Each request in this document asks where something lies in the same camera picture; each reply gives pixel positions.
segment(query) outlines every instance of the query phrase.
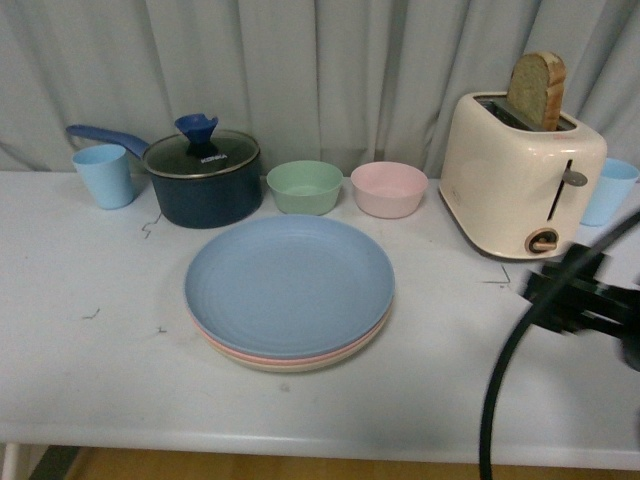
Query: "blue lid knob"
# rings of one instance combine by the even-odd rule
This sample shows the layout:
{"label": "blue lid knob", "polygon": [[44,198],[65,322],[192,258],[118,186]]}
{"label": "blue lid knob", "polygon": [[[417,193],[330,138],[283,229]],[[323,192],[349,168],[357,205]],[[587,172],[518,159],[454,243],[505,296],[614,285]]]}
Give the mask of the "blue lid knob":
{"label": "blue lid knob", "polygon": [[174,125],[191,143],[202,144],[207,143],[211,138],[213,129],[218,125],[218,117],[209,120],[204,113],[194,113],[180,117]]}

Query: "curtain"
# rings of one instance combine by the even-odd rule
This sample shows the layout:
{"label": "curtain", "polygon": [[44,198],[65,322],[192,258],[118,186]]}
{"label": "curtain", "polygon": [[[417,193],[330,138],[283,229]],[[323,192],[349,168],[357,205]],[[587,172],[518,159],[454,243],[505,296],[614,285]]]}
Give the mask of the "curtain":
{"label": "curtain", "polygon": [[534,50],[567,66],[563,110],[640,166],[637,0],[4,0],[0,169],[73,170],[91,142],[70,124],[152,143],[202,112],[256,138],[265,173],[437,178],[460,97],[506,90]]}

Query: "toaster slot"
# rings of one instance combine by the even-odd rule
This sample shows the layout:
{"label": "toaster slot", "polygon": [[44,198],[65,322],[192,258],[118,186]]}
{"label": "toaster slot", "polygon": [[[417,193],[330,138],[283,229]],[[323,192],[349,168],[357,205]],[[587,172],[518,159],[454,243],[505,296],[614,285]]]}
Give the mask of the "toaster slot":
{"label": "toaster slot", "polygon": [[[507,102],[506,95],[479,95],[473,98],[488,110],[491,115],[508,127],[525,130],[527,132],[546,132],[542,127],[532,123],[518,110],[513,108],[509,102]],[[576,126],[560,114],[556,131],[563,132],[573,130],[574,128],[576,128]]]}

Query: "green bowl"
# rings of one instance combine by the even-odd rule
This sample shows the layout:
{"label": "green bowl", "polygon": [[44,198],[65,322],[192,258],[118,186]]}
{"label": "green bowl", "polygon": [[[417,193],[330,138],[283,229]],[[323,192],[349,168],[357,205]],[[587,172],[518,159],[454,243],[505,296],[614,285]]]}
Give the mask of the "green bowl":
{"label": "green bowl", "polygon": [[267,184],[281,212],[324,215],[338,201],[342,172],[329,163],[298,160],[271,170]]}

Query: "saucepan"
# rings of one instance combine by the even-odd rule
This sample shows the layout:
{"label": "saucepan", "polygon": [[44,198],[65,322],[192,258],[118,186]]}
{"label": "saucepan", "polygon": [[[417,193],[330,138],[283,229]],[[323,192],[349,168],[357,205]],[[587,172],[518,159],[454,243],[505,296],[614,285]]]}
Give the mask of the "saucepan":
{"label": "saucepan", "polygon": [[151,174],[160,211],[187,228],[215,228],[235,223],[262,203],[260,147],[241,132],[213,130],[218,118],[180,117],[179,134],[153,144],[124,132],[71,125],[76,137],[115,143],[142,160]]}

